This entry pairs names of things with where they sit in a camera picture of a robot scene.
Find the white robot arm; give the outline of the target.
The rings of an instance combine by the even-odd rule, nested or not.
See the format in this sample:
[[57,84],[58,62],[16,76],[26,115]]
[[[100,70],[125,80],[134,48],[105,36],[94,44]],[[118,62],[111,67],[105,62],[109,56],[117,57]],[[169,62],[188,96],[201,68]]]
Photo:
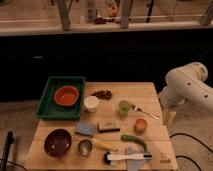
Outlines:
[[173,108],[182,105],[186,99],[213,114],[213,88],[205,84],[207,77],[208,70],[200,62],[171,69],[166,74],[166,86],[158,94],[165,126],[176,116]]

